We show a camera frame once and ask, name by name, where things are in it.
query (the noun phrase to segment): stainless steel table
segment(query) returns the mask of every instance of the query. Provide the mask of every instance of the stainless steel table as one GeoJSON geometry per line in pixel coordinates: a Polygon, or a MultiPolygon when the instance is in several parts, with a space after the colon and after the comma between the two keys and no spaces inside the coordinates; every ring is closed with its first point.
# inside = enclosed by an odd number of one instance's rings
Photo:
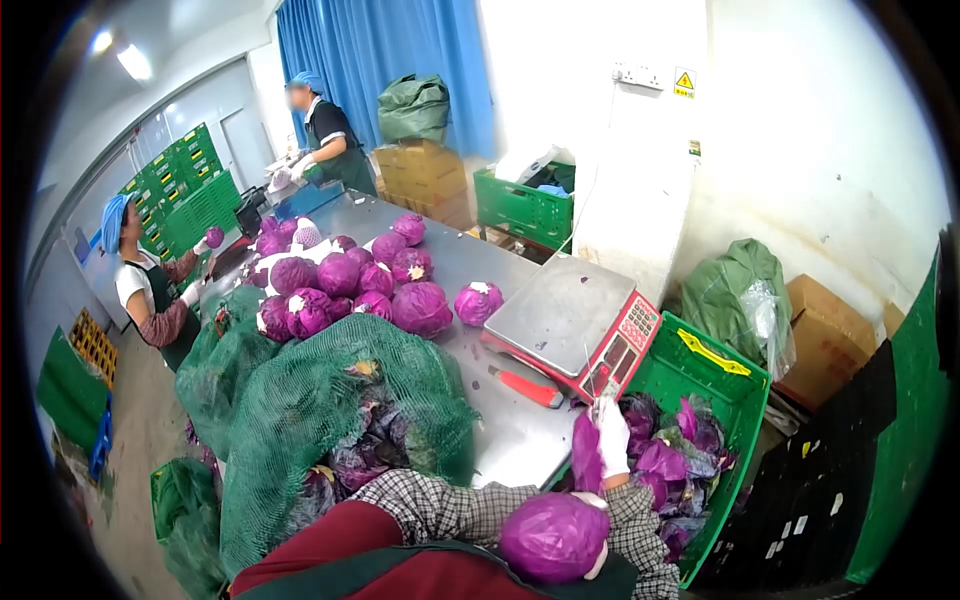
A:
{"type": "MultiPolygon", "coordinates": [[[[349,191],[308,216],[322,236],[348,235],[362,246],[389,231],[393,221],[408,212],[394,204],[349,191]],[[361,204],[355,201],[363,199],[361,204]]],[[[538,265],[429,219],[422,247],[430,252],[434,281],[444,288],[450,303],[464,285],[492,281],[509,298],[525,283],[538,265]]],[[[239,238],[230,232],[228,240],[239,238]]],[[[222,296],[232,289],[237,276],[224,276],[204,293],[222,296]]],[[[512,359],[480,345],[480,329],[454,318],[453,324],[434,342],[460,363],[467,400],[483,418],[474,428],[475,468],[472,484],[497,481],[505,486],[548,483],[563,466],[570,452],[573,421],[577,412],[567,401],[549,409],[514,392],[488,372],[488,366],[510,369],[512,359]]]]}

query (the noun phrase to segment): ceiling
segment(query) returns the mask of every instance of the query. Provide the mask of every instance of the ceiling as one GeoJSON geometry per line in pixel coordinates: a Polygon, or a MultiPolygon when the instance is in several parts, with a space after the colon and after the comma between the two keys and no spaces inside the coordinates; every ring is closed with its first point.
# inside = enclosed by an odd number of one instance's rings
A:
{"type": "Polygon", "coordinates": [[[85,124],[117,102],[149,86],[138,82],[116,58],[133,44],[159,73],[166,58],[183,43],[217,25],[259,10],[264,0],[133,0],[108,22],[113,44],[91,57],[78,72],[68,93],[48,159],[57,160],[64,140],[79,135],[85,124]]]}

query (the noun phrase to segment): concrete floor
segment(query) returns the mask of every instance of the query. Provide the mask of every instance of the concrete floor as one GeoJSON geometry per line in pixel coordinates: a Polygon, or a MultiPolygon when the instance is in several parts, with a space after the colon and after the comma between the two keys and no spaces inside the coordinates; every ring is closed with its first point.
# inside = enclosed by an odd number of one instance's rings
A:
{"type": "Polygon", "coordinates": [[[186,413],[174,375],[133,327],[120,336],[113,384],[113,449],[102,485],[84,491],[91,533],[104,562],[134,598],[184,598],[154,537],[150,474],[170,459],[197,456],[184,439],[186,413]]]}

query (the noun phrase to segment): ceiling light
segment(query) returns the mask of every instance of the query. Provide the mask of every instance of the ceiling light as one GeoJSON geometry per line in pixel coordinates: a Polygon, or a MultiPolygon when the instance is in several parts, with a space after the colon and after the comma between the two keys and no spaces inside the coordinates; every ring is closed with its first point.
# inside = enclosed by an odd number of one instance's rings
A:
{"type": "Polygon", "coordinates": [[[140,51],[137,50],[133,44],[118,54],[117,58],[120,59],[120,64],[123,65],[123,68],[127,69],[127,72],[130,73],[130,76],[134,79],[150,79],[150,64],[147,62],[146,57],[140,54],[140,51]]]}
{"type": "Polygon", "coordinates": [[[113,43],[113,36],[109,32],[100,32],[93,39],[93,51],[94,52],[103,52],[110,47],[110,44],[113,43]]]}

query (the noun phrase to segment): apron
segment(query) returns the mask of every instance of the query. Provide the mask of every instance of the apron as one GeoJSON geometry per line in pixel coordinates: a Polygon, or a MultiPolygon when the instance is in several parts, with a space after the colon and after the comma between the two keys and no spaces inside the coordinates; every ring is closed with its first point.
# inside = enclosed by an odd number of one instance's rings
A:
{"type": "MultiPolygon", "coordinates": [[[[154,307],[156,312],[161,313],[170,308],[171,304],[180,297],[180,294],[177,293],[177,288],[170,282],[170,277],[167,276],[167,273],[161,269],[159,265],[147,271],[130,260],[125,260],[124,262],[147,274],[147,278],[150,280],[150,290],[154,293],[154,307]]],[[[137,333],[140,333],[140,328],[136,326],[136,323],[133,324],[133,328],[136,329],[137,333]]],[[[193,342],[199,334],[200,319],[197,318],[193,310],[187,308],[186,319],[183,321],[183,327],[180,329],[180,334],[177,336],[177,339],[168,346],[158,348],[160,355],[163,356],[163,360],[167,362],[167,367],[169,367],[171,371],[177,372],[177,369],[180,368],[180,363],[182,363],[186,355],[190,353],[193,342]]]]}
{"type": "Polygon", "coordinates": [[[532,586],[520,580],[497,554],[473,544],[456,540],[435,541],[416,546],[393,546],[364,552],[357,556],[319,564],[297,573],[278,577],[248,589],[237,598],[242,600],[286,600],[287,598],[327,599],[349,596],[381,575],[420,552],[469,552],[493,561],[506,569],[519,586],[544,598],[575,600],[578,598],[630,598],[636,587],[637,570],[627,559],[609,552],[607,561],[596,579],[565,585],[532,586]]]}
{"type": "MultiPolygon", "coordinates": [[[[313,132],[313,126],[309,122],[304,123],[306,127],[306,140],[311,150],[320,149],[320,140],[313,132]]],[[[352,140],[353,148],[347,148],[340,154],[327,160],[317,163],[324,173],[325,180],[340,180],[344,187],[363,192],[368,196],[376,196],[376,184],[370,175],[370,166],[367,162],[367,155],[363,154],[363,149],[353,135],[353,130],[347,132],[350,136],[348,141],[352,140]]]]}

